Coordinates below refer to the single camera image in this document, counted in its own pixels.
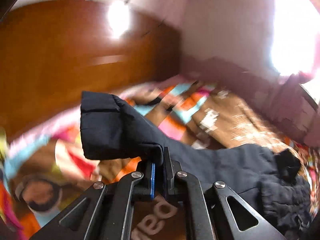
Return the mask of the dark navy padded jacket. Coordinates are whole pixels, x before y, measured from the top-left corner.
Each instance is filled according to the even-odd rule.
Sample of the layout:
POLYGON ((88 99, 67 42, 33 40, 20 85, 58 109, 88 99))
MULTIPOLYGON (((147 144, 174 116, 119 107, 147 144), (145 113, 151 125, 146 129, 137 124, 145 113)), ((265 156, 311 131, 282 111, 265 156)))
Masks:
POLYGON ((289 150, 276 154, 257 144, 197 150, 167 137, 113 94, 83 92, 80 109, 87 159, 140 157, 160 164, 168 149, 202 185, 225 182, 287 239, 297 239, 312 222, 310 186, 298 175, 301 163, 289 150))

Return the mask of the brown wooden headboard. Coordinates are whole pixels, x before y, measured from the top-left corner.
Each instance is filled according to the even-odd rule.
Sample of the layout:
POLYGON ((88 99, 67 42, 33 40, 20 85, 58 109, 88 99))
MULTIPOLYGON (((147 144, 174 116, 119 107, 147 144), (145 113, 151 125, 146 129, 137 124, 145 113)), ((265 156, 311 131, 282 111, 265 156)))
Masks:
POLYGON ((84 90, 108 92, 179 71, 181 33, 133 8, 52 0, 1 22, 1 126, 13 141, 84 90))

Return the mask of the window with brown frame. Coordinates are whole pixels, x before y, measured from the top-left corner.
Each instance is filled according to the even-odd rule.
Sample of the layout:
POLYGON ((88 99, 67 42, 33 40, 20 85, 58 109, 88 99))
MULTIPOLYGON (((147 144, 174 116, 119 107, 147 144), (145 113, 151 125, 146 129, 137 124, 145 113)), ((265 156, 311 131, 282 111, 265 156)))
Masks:
POLYGON ((300 84, 319 103, 319 11, 310 0, 274 0, 271 62, 282 78, 300 84))

